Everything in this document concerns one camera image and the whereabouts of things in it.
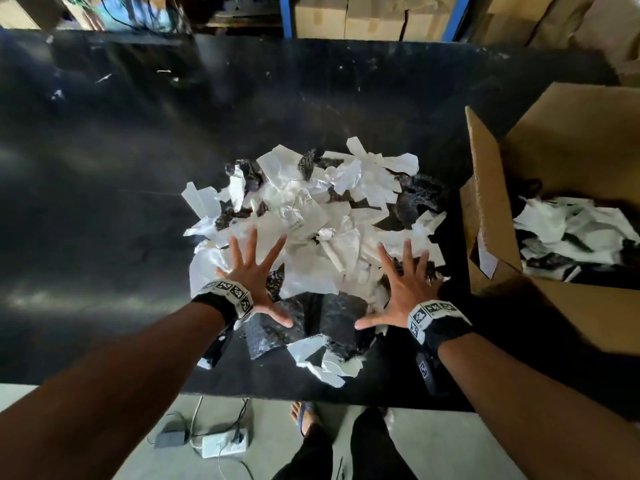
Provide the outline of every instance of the wristband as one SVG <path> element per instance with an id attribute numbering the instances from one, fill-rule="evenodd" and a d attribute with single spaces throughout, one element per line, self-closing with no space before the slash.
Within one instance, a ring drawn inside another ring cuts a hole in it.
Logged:
<path id="1" fill-rule="evenodd" d="M 422 346 L 437 353 L 441 343 L 472 331 L 471 322 L 448 301 L 432 299 L 411 310 L 407 328 Z"/>
<path id="2" fill-rule="evenodd" d="M 225 324 L 242 319 L 253 310 L 251 293 L 240 283 L 230 280 L 217 280 L 202 287 L 192 303 L 204 303 L 220 312 Z"/>

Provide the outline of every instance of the hand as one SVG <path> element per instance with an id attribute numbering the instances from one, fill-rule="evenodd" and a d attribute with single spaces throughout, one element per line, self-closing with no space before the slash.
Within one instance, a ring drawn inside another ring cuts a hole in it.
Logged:
<path id="1" fill-rule="evenodd" d="M 404 242 L 402 258 L 404 276 L 397 273 L 391 256 L 387 254 L 381 242 L 378 243 L 378 257 L 382 263 L 382 269 L 389 277 L 391 301 L 382 314 L 361 318 L 355 326 L 358 330 L 381 324 L 406 328 L 409 312 L 423 301 L 437 299 L 442 281 L 428 282 L 425 278 L 429 261 L 428 251 L 422 253 L 418 266 L 414 267 L 410 239 Z"/>
<path id="2" fill-rule="evenodd" d="M 281 307 L 272 302 L 269 295 L 267 295 L 267 277 L 269 276 L 271 266 L 273 266 L 273 263 L 275 263 L 278 258 L 286 240 L 287 236 L 281 236 L 276 242 L 276 245 L 269 251 L 264 261 L 262 261 L 261 264 L 256 264 L 255 247 L 258 243 L 258 229 L 254 227 L 251 230 L 249 242 L 247 242 L 246 248 L 244 249 L 244 260 L 243 254 L 240 252 L 238 240 L 232 237 L 229 240 L 229 247 L 231 248 L 231 257 L 233 259 L 233 271 L 225 273 L 217 267 L 216 274 L 220 278 L 228 278 L 247 288 L 253 298 L 253 309 L 256 312 L 266 313 L 276 320 L 276 322 L 290 328 L 293 326 L 291 318 L 286 315 Z"/>

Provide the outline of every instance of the foot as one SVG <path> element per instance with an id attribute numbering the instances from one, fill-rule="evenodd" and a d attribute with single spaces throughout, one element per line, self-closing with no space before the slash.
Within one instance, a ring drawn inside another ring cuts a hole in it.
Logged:
<path id="1" fill-rule="evenodd" d="M 298 424 L 298 416 L 300 414 L 300 408 L 302 407 L 302 403 L 300 401 L 296 401 L 291 405 L 291 417 L 293 421 Z M 305 409 L 305 415 L 302 416 L 302 428 L 300 428 L 302 436 L 306 436 L 309 428 L 311 428 L 312 424 L 319 424 L 318 416 L 316 416 L 315 412 L 311 411 L 310 408 Z"/>

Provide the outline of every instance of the right hand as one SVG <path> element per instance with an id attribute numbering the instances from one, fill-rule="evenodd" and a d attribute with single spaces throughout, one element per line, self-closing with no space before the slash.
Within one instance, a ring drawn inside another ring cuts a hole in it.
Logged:
<path id="1" fill-rule="evenodd" d="M 410 239 L 404 242 L 403 276 L 397 273 L 393 259 L 387 254 L 381 242 L 378 243 L 378 257 L 382 263 L 382 269 L 389 277 L 391 300 L 380 315 L 361 318 L 356 322 L 355 327 L 357 330 L 362 330 L 374 325 L 386 324 L 406 328 L 409 312 L 423 301 L 437 299 L 442 281 L 428 282 L 425 279 L 429 261 L 428 251 L 422 253 L 418 266 L 413 265 Z"/>

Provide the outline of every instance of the open cardboard box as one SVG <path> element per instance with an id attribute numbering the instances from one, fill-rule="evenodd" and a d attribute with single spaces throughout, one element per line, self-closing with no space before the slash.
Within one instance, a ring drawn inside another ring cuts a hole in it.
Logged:
<path id="1" fill-rule="evenodd" d="M 539 178 L 543 198 L 623 200 L 640 210 L 640 89 L 554 83 L 500 145 L 466 112 L 474 175 L 460 197 L 472 292 L 533 283 L 601 350 L 640 355 L 640 290 L 523 275 L 505 181 Z"/>

